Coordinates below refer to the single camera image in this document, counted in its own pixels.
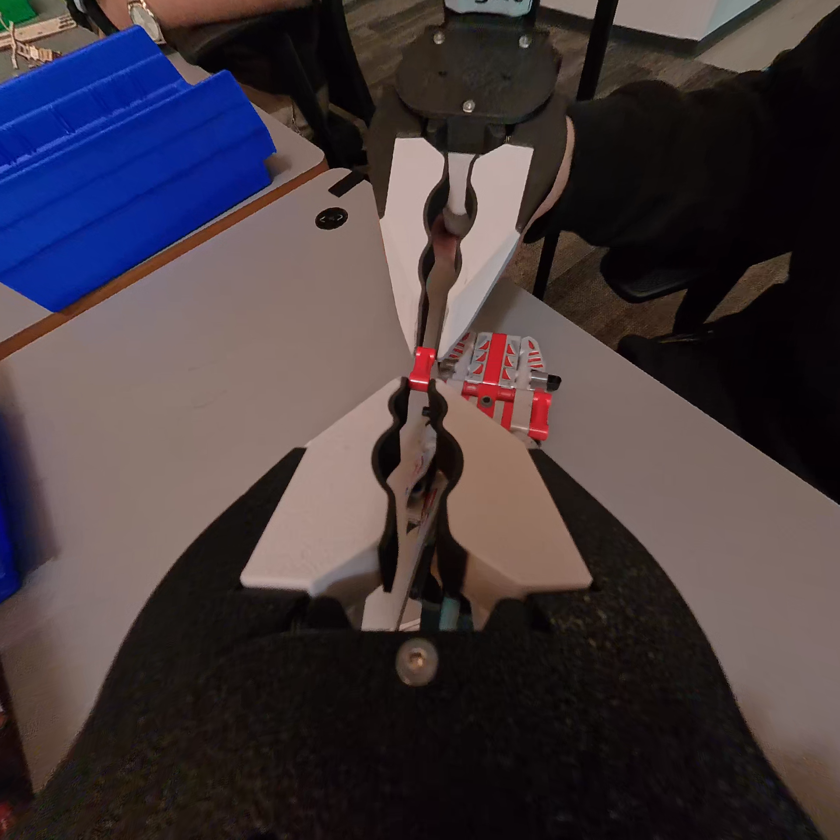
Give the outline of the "grey desk with brown edge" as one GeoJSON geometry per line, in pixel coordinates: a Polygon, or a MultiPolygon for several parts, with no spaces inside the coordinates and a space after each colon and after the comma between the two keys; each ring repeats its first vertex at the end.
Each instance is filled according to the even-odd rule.
{"type": "Polygon", "coordinates": [[[294,133],[265,110],[259,107],[255,110],[276,146],[275,153],[266,160],[270,175],[267,187],[60,311],[48,311],[2,286],[1,359],[5,360],[329,169],[318,146],[294,133]]]}

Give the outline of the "red grey toy brick truck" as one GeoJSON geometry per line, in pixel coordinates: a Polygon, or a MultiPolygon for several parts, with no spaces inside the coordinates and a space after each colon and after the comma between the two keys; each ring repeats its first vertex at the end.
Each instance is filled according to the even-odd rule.
{"type": "MultiPolygon", "coordinates": [[[[553,393],[561,378],[546,370],[538,341],[503,332],[465,332],[437,363],[437,379],[527,447],[548,438],[553,393]]],[[[443,474],[436,464],[437,435],[422,405],[421,447],[406,493],[406,535],[415,561],[398,629],[467,628],[468,603],[446,596],[436,570],[434,535],[443,474]]]]}

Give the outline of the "person's black clothing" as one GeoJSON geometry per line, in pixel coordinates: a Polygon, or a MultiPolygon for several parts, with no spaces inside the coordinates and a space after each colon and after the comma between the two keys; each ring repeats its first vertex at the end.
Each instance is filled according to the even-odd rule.
{"type": "Polygon", "coordinates": [[[838,258],[798,249],[786,281],[680,335],[628,335],[618,352],[839,501],[838,258]]]}

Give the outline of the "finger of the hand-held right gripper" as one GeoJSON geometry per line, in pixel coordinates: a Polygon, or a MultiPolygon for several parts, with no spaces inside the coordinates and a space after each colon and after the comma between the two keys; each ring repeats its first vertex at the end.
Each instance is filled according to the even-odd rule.
{"type": "Polygon", "coordinates": [[[531,158],[531,147],[505,143],[479,156],[472,167],[476,215],[459,243],[460,268],[448,291],[439,359],[467,333],[518,245],[518,216],[531,158]]]}
{"type": "Polygon", "coordinates": [[[428,207],[444,174],[443,154],[425,139],[395,140],[380,227],[395,310],[410,350],[425,336],[421,320],[434,254],[428,207]]]}

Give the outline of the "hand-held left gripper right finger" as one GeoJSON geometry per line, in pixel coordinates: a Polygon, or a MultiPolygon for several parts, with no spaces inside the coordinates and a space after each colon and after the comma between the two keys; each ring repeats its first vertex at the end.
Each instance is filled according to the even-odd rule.
{"type": "Polygon", "coordinates": [[[483,629],[500,601],[588,589],[592,574],[526,445],[444,382],[430,382],[428,404],[446,478],[436,519],[444,593],[462,595],[483,629]]]}

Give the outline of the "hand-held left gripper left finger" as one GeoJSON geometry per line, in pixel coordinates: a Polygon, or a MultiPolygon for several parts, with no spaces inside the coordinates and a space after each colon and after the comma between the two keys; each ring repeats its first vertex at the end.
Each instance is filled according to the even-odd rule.
{"type": "Polygon", "coordinates": [[[383,584],[389,500],[405,526],[411,449],[401,440],[410,389],[396,378],[313,438],[241,575],[244,588],[332,598],[362,629],[383,584]]]}

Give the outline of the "another person's forearm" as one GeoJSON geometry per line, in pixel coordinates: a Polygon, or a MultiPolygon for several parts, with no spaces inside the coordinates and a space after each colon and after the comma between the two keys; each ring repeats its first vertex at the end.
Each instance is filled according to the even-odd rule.
{"type": "Polygon", "coordinates": [[[291,11],[311,1],[149,1],[164,29],[234,22],[241,19],[291,11]]]}

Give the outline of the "wooden model parts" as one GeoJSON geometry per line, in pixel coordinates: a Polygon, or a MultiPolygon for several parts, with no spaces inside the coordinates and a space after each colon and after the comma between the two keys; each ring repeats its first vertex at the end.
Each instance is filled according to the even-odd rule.
{"type": "Polygon", "coordinates": [[[39,42],[68,32],[77,26],[70,14],[62,14],[36,23],[17,26],[1,17],[1,51],[7,51],[14,69],[18,69],[21,59],[32,65],[44,65],[60,57],[60,52],[42,47],[39,42]]]}

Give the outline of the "person's right forearm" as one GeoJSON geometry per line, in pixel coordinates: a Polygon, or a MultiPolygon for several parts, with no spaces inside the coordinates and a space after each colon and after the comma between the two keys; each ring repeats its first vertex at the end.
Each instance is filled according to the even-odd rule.
{"type": "Polygon", "coordinates": [[[610,248],[704,249],[793,225],[838,180],[838,9],[763,70],[694,91],[643,80],[568,108],[553,228],[610,248]]]}

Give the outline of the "person's right hand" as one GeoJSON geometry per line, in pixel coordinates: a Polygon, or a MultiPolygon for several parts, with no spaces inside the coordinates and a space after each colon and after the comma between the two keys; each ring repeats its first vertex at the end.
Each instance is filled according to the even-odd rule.
{"type": "Polygon", "coordinates": [[[522,241],[526,245],[541,240],[553,229],[556,207],[560,202],[562,194],[571,177],[574,145],[574,123],[571,116],[567,115],[565,117],[565,146],[563,150],[563,159],[549,193],[542,200],[542,203],[539,205],[537,211],[529,221],[527,228],[522,234],[522,241]]]}

